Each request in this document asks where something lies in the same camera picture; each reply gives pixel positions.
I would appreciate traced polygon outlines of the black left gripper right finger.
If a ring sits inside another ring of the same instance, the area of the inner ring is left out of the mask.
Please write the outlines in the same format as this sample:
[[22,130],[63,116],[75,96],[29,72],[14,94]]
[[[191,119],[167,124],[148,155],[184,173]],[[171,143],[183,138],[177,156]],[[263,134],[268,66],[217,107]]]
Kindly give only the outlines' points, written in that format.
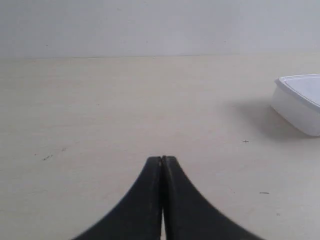
[[260,240],[223,215],[196,189],[174,156],[162,157],[168,240]]

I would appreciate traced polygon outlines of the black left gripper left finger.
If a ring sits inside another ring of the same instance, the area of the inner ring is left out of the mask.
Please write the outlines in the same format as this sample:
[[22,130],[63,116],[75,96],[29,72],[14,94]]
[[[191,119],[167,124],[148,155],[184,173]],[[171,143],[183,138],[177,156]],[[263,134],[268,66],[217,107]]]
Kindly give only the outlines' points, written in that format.
[[75,239],[159,240],[162,230],[161,180],[161,157],[149,157],[119,203]]

